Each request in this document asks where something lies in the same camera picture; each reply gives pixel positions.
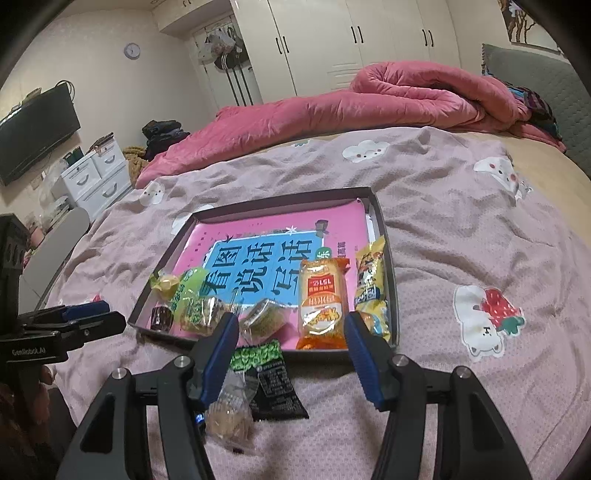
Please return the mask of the person's left hand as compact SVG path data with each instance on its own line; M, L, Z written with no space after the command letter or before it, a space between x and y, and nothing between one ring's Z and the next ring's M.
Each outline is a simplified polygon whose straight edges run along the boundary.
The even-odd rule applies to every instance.
M1 478L54 479L58 462L48 443L53 375L33 368L32 398L26 400L18 376L1 368Z

